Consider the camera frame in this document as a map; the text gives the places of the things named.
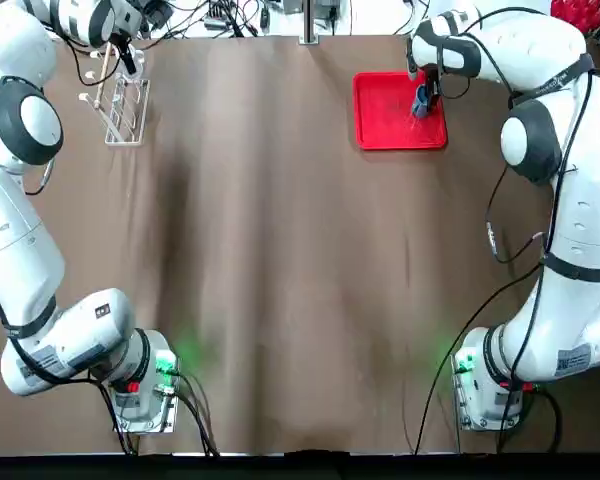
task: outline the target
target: black cable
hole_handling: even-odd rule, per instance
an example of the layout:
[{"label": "black cable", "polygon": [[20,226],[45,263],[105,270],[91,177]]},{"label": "black cable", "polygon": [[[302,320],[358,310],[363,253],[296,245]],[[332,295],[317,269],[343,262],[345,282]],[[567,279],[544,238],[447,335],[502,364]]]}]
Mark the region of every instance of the black cable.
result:
[{"label": "black cable", "polygon": [[171,3],[171,2],[166,2],[166,1],[165,1],[165,3],[166,3],[167,5],[169,5],[171,8],[173,8],[174,10],[179,10],[179,11],[181,11],[181,12],[197,12],[197,11],[198,11],[198,9],[200,8],[200,4],[196,5],[196,6],[195,6],[195,7],[193,7],[193,8],[182,8],[182,7],[178,7],[177,5],[174,5],[174,4],[173,4],[173,3]]},{"label": "black cable", "polygon": [[189,22],[193,18],[193,16],[208,3],[209,3],[209,0],[200,0],[200,2],[191,10],[191,13],[189,15],[187,15],[187,17],[183,21],[181,21],[177,25],[174,25],[172,28],[168,29],[162,37],[158,38],[155,42],[150,43],[146,47],[143,47],[142,50],[144,50],[144,51],[150,50],[151,48],[155,47],[156,45],[159,45],[163,40],[169,40],[180,33],[186,33],[186,31],[189,30],[189,28],[191,28],[196,23],[202,21],[203,19],[200,18],[200,19],[196,20],[195,22],[187,25],[187,27],[183,30],[176,30],[176,29],[179,28],[180,26],[184,25],[186,22]]},{"label": "black cable", "polygon": [[192,375],[192,377],[195,379],[195,382],[196,382],[198,388],[202,392],[204,404],[202,404],[200,402],[200,400],[198,399],[198,397],[195,393],[195,390],[193,389],[193,386],[191,385],[191,382],[189,382],[189,379],[181,373],[176,373],[176,376],[179,377],[181,380],[183,380],[185,382],[185,384],[187,385],[190,395],[193,398],[193,406],[196,409],[196,411],[198,411],[198,412],[202,411],[204,423],[206,423],[206,425],[203,425],[204,433],[206,433],[206,436],[209,438],[209,444],[207,444],[207,442],[205,441],[205,436],[203,435],[202,430],[200,431],[200,441],[202,442],[202,446],[203,446],[205,455],[208,456],[211,453],[211,447],[215,447],[215,445],[216,445],[216,440],[215,440],[215,437],[213,434],[213,429],[211,427],[211,410],[209,408],[209,400],[207,399],[207,395],[204,391],[204,388],[202,388],[200,381],[196,378],[195,375]]},{"label": "black cable", "polygon": [[459,93],[458,95],[454,95],[454,96],[449,96],[446,93],[444,93],[444,91],[442,90],[442,82],[441,81],[438,81],[438,84],[439,84],[438,88],[440,90],[440,96],[442,98],[446,98],[447,100],[458,100],[459,98],[464,97],[467,94],[467,92],[469,91],[469,89],[471,88],[471,79],[469,77],[467,77],[466,88],[461,93]]},{"label": "black cable", "polygon": [[238,23],[236,22],[235,17],[231,13],[231,3],[228,3],[228,6],[227,6],[225,4],[225,0],[218,0],[217,5],[219,5],[220,8],[222,10],[224,10],[224,13],[227,15],[227,18],[229,19],[229,23],[231,24],[231,28],[233,28],[233,34],[238,38],[243,38],[244,33],[242,33],[242,30],[238,26]]},{"label": "black cable", "polygon": [[402,431],[404,432],[404,439],[407,441],[409,446],[409,453],[413,453],[413,445],[411,444],[411,438],[409,437],[409,431],[407,430],[407,412],[404,408],[405,397],[407,395],[407,372],[405,371],[402,375]]},{"label": "black cable", "polygon": [[562,442],[562,410],[560,409],[560,405],[558,404],[556,398],[546,389],[539,389],[533,392],[533,394],[546,398],[549,402],[549,405],[551,405],[551,409],[553,410],[555,426],[553,430],[553,440],[551,441],[551,445],[549,446],[547,453],[556,453],[560,443]]},{"label": "black cable", "polygon": [[505,86],[505,88],[509,92],[509,96],[513,96],[513,89],[511,88],[511,85],[509,85],[509,82],[507,81],[504,74],[502,73],[502,70],[500,70],[500,67],[498,67],[498,64],[493,59],[491,52],[487,49],[487,47],[485,47],[484,43],[482,43],[482,41],[478,37],[476,37],[474,34],[469,33],[467,31],[460,33],[458,36],[459,37],[469,37],[471,40],[476,42],[480,46],[480,48],[482,48],[482,51],[484,52],[484,54],[491,61],[493,68],[495,69],[496,72],[498,72],[498,75],[500,76],[500,80],[502,80],[502,84]]},{"label": "black cable", "polygon": [[91,83],[85,82],[82,79],[82,72],[80,71],[80,61],[78,60],[78,55],[76,54],[75,47],[71,44],[71,42],[66,37],[60,37],[60,38],[62,38],[64,40],[64,42],[67,44],[67,46],[71,50],[71,53],[73,54],[73,59],[76,62],[76,71],[78,72],[78,80],[80,80],[80,83],[83,86],[85,86],[85,87],[95,87],[96,85],[100,85],[101,83],[106,82],[111,77],[113,77],[113,75],[116,73],[116,70],[118,69],[118,66],[120,65],[121,55],[119,53],[118,53],[118,60],[116,61],[115,66],[113,67],[113,69],[107,75],[105,75],[105,77],[103,79],[98,80],[97,82],[91,82]]},{"label": "black cable", "polygon": [[580,123],[582,122],[582,117],[584,116],[584,111],[587,107],[587,104],[589,103],[589,97],[591,96],[591,86],[593,84],[592,77],[593,72],[589,72],[589,77],[587,80],[587,90],[584,95],[584,100],[582,101],[582,108],[580,109],[580,113],[578,114],[576,123],[573,126],[573,133],[569,137],[569,142],[567,143],[567,148],[565,149],[564,157],[562,159],[562,163],[560,164],[560,172],[558,174],[558,181],[556,182],[556,193],[553,202],[553,210],[551,211],[551,225],[549,227],[549,236],[547,238],[547,244],[545,246],[545,251],[547,252],[551,250],[551,246],[553,245],[553,237],[556,231],[556,221],[558,218],[560,193],[562,192],[562,183],[564,181],[564,176],[567,170],[567,164],[569,163],[569,154],[571,153],[571,147],[573,146],[576,134],[578,133],[578,128],[580,128]]},{"label": "black cable", "polygon": [[200,389],[200,392],[202,392],[202,398],[204,400],[204,403],[200,403],[200,400],[198,399],[198,396],[195,393],[193,385],[191,384],[191,382],[189,381],[189,379],[187,378],[186,375],[184,375],[182,373],[178,373],[178,374],[176,374],[176,376],[178,378],[181,378],[182,381],[187,385],[189,391],[191,392],[191,396],[193,397],[193,401],[196,404],[198,411],[202,410],[202,416],[204,417],[205,422],[207,424],[206,427],[207,427],[207,430],[209,433],[209,437],[213,440],[213,432],[212,432],[212,428],[211,428],[211,410],[209,409],[209,399],[207,398],[207,394],[205,393],[204,389],[202,388],[200,381],[195,376],[192,375],[193,378],[195,379],[196,385]]},{"label": "black cable", "polygon": [[409,20],[407,20],[406,22],[404,22],[395,32],[393,32],[391,35],[397,35],[398,32],[400,30],[402,30],[404,27],[406,27],[407,25],[409,25],[409,22],[413,19],[413,14],[416,11],[416,6],[413,4],[413,0],[409,0],[409,4],[411,5],[411,13],[409,14]]},{"label": "black cable", "polygon": [[536,289],[536,298],[533,301],[533,310],[531,311],[531,318],[529,318],[529,326],[527,327],[527,332],[524,335],[524,339],[522,340],[522,345],[520,346],[520,350],[518,351],[518,355],[516,355],[515,360],[513,361],[513,365],[511,366],[511,381],[509,382],[509,393],[507,394],[507,403],[504,406],[504,412],[502,414],[502,419],[500,420],[500,430],[498,432],[498,443],[496,445],[496,453],[502,453],[502,446],[504,442],[504,422],[509,415],[509,409],[511,408],[511,399],[513,398],[512,393],[519,388],[519,382],[516,378],[515,372],[518,368],[518,364],[522,359],[522,355],[524,354],[525,349],[527,348],[527,344],[529,343],[529,339],[531,338],[531,333],[533,332],[533,326],[536,323],[536,317],[538,315],[538,307],[540,306],[540,297],[542,295],[542,283],[544,280],[544,268],[540,270],[540,275],[538,276],[538,287]]},{"label": "black cable", "polygon": [[33,192],[24,192],[27,196],[29,197],[35,197],[36,195],[40,195],[42,193],[42,191],[44,190],[44,187],[46,187],[47,184],[42,184],[40,185],[37,190],[34,190]]},{"label": "black cable", "polygon": [[465,28],[465,32],[468,32],[469,30],[471,30],[474,26],[476,26],[478,23],[480,24],[480,26],[482,26],[482,22],[484,20],[486,20],[489,17],[493,17],[494,15],[499,15],[501,13],[506,13],[506,12],[526,12],[526,13],[533,13],[533,14],[537,14],[537,15],[544,15],[544,13],[538,11],[538,10],[534,10],[533,8],[527,8],[527,7],[505,7],[505,8],[499,8],[497,10],[494,10],[493,12],[489,12],[485,15],[480,16],[478,19],[476,19],[473,23],[471,23],[467,28]]},{"label": "black cable", "polygon": [[[471,316],[471,318],[465,324],[465,326],[462,327],[462,330],[460,330],[460,333],[458,333],[458,335],[456,336],[455,340],[451,344],[451,347],[449,347],[449,350],[447,351],[447,353],[443,357],[442,362],[440,362],[440,366],[438,367],[438,371],[436,372],[436,375],[433,378],[433,384],[431,385],[431,388],[429,389],[429,394],[427,396],[427,402],[425,403],[425,406],[424,406],[424,413],[422,414],[422,422],[420,424],[420,432],[418,433],[418,441],[416,442],[416,448],[414,450],[414,455],[417,455],[418,451],[420,450],[420,443],[422,441],[422,434],[424,432],[424,424],[425,424],[425,421],[427,419],[427,413],[429,411],[429,404],[431,403],[431,397],[433,396],[433,391],[435,389],[436,383],[438,382],[438,378],[440,377],[440,373],[442,373],[442,370],[443,370],[443,368],[444,368],[444,366],[445,366],[445,364],[447,362],[447,359],[449,358],[449,356],[451,356],[451,353],[453,352],[453,349],[455,348],[455,346],[458,343],[458,341],[460,341],[460,338],[462,337],[462,335],[464,334],[464,332],[467,331],[467,329],[471,326],[471,324],[478,317],[478,315],[480,315],[480,313],[482,313],[482,311],[487,307],[487,305],[489,305],[493,300],[495,300],[496,297],[498,297],[505,290],[508,290],[509,288],[513,287],[514,285],[517,285],[518,283],[520,283],[520,282],[526,280],[527,278],[529,278],[540,267],[541,267],[541,264],[538,263],[535,267],[533,267],[531,270],[529,270],[527,273],[525,273],[521,277],[519,277],[519,278],[517,278],[517,279],[515,279],[515,280],[513,280],[513,281],[511,281],[509,283],[507,283],[506,285],[504,285],[503,287],[500,287],[498,290],[496,290],[494,293],[492,293],[491,296]],[[402,408],[404,408],[404,397],[402,399]]]},{"label": "black cable", "polygon": [[[507,443],[509,443],[509,441],[515,437],[518,432],[520,432],[522,430],[522,427],[525,425],[525,422],[527,421],[527,418],[529,418],[529,415],[531,414],[531,410],[533,409],[533,404],[535,402],[535,395],[531,395],[530,393],[527,394],[526,396],[523,394],[523,398],[522,398],[522,411],[520,412],[520,417],[518,419],[518,423],[516,423],[513,427],[505,430],[503,432],[504,435],[504,439],[502,440],[502,449],[504,450],[504,447],[507,445]],[[496,448],[498,446],[498,438],[496,436]]]},{"label": "black cable", "polygon": [[504,265],[514,262],[518,257],[520,257],[520,255],[522,255],[533,244],[533,242],[536,239],[542,237],[541,233],[536,233],[536,234],[532,235],[531,237],[529,237],[529,239],[526,241],[526,243],[510,258],[502,259],[498,255],[496,238],[495,238],[493,229],[491,227],[491,218],[490,218],[491,217],[491,207],[493,205],[493,200],[496,197],[496,193],[498,192],[498,189],[500,188],[500,184],[502,183],[502,180],[504,179],[504,177],[508,171],[509,171],[509,164],[505,164],[504,170],[502,171],[500,178],[498,178],[498,181],[496,182],[495,187],[493,187],[493,191],[491,192],[491,197],[489,198],[489,203],[487,204],[487,210],[484,214],[484,221],[487,225],[487,235],[489,236],[489,242],[491,243],[491,251],[493,253],[493,257],[496,259],[496,261],[498,263],[502,263]]},{"label": "black cable", "polygon": [[196,408],[186,396],[182,395],[181,393],[176,393],[176,397],[178,397],[180,401],[185,404],[189,412],[191,412],[191,415],[193,415],[193,418],[195,419],[196,423],[198,424],[198,429],[200,430],[200,435],[202,436],[203,448],[206,444],[211,455],[214,457],[219,457],[220,452],[218,452],[215,445],[212,444],[211,439],[209,438],[209,435],[207,434],[204,425],[202,424],[200,413],[196,410]]},{"label": "black cable", "polygon": [[[251,1],[253,0],[247,0],[247,2],[244,4],[244,6],[246,7]],[[253,15],[251,15],[251,17],[249,17],[248,19],[246,19],[246,14],[244,13],[244,7],[237,7],[236,11],[242,10],[242,18],[244,20],[244,22],[242,23],[242,25],[239,26],[239,29],[242,31],[243,28],[247,28],[247,30],[249,30],[249,32],[254,36],[257,37],[257,33],[258,30],[251,25],[251,22],[253,21],[253,19],[256,17],[256,15],[258,15],[258,13],[260,13],[260,2],[256,2],[256,11]],[[222,35],[224,35],[225,33],[229,32],[232,28],[226,28],[223,31],[221,31],[220,33],[218,33],[217,35],[211,37],[213,39],[215,38],[220,38]]]}]

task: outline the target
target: red object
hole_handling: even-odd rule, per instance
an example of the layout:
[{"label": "red object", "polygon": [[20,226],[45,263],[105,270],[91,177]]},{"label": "red object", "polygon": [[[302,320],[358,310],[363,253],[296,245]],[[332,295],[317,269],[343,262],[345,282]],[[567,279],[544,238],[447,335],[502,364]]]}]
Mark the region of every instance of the red object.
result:
[{"label": "red object", "polygon": [[[507,388],[508,389],[509,388],[509,382],[500,382],[500,386],[502,388]],[[525,393],[532,392],[533,391],[533,383],[529,383],[529,382],[523,383],[522,384],[522,391],[525,392]]]},{"label": "red object", "polygon": [[588,33],[600,27],[600,0],[553,0],[551,15]]},{"label": "red object", "polygon": [[353,111],[358,145],[364,150],[442,148],[447,127],[442,99],[425,118],[411,113],[420,72],[411,81],[406,72],[358,73],[353,77]]}]

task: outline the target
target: brown tablecloth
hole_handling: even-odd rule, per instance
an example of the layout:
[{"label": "brown tablecloth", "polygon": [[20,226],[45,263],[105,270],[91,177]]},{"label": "brown tablecloth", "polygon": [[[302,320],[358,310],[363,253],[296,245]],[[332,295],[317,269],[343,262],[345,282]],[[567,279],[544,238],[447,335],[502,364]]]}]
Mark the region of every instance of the brown tablecloth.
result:
[{"label": "brown tablecloth", "polygon": [[[458,330],[537,259],[508,269],[486,239],[504,90],[477,81],[445,101],[442,151],[365,153],[352,78],[403,70],[400,38],[164,42],[148,52],[145,145],[110,149],[62,48],[58,64],[46,92],[65,147],[34,203],[67,261],[59,302],[118,286],[140,326],[192,346],[224,451],[407,451],[403,379],[415,441]],[[451,94],[464,80],[445,86]],[[501,242],[515,250],[545,228],[549,205],[549,191],[508,176],[493,210]],[[476,325],[508,320],[530,287],[503,294]],[[4,343],[0,328],[0,353]],[[449,384],[445,373],[425,451],[455,448]],[[600,450],[600,370],[554,391],[563,448]],[[110,429],[95,389],[18,398],[0,378],[0,455],[117,451]],[[177,430],[142,450],[199,450],[184,409]],[[511,448],[542,449],[551,430],[538,401]],[[462,443],[490,451],[493,434]]]}]

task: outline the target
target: blue object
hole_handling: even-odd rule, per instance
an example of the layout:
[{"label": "blue object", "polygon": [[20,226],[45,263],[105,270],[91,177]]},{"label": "blue object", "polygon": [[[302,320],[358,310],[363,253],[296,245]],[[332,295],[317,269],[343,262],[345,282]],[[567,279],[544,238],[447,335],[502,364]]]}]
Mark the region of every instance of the blue object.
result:
[{"label": "blue object", "polygon": [[429,100],[427,98],[427,87],[422,84],[416,89],[416,96],[413,99],[411,113],[418,118],[424,118],[429,114]]}]

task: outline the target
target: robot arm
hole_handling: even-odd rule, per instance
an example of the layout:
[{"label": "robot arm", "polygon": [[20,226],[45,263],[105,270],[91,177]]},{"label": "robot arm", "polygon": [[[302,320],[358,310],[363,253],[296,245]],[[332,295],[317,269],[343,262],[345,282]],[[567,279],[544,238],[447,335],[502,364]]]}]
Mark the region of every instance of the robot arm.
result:
[{"label": "robot arm", "polygon": [[22,188],[22,175],[63,144],[60,119],[42,92],[54,69],[43,26],[17,6],[1,5],[0,318],[8,337],[2,376],[13,393],[31,395],[90,369],[109,382],[125,430],[158,431],[164,419],[173,424],[175,356],[160,333],[134,329],[130,302],[117,289],[68,309],[57,305],[64,259]]},{"label": "robot arm", "polygon": [[[455,381],[463,425],[474,430],[500,429],[512,366],[532,318],[516,380],[555,381],[600,365],[600,76],[590,73],[584,38],[571,25],[539,14],[506,15],[491,17],[489,26],[479,21],[467,36],[477,10],[445,12],[422,22],[407,45],[412,75],[422,68],[430,77],[448,72],[506,83],[513,106],[501,133],[502,153],[537,185],[556,190],[584,109],[565,164],[569,173],[562,179],[554,240],[544,252],[542,284],[508,323],[469,332],[454,356],[462,365]],[[506,427],[518,422],[521,407],[516,392]]]},{"label": "robot arm", "polygon": [[126,0],[7,0],[0,11],[18,8],[63,37],[92,48],[111,42],[130,75],[136,73],[129,44],[142,27],[142,14]]}]

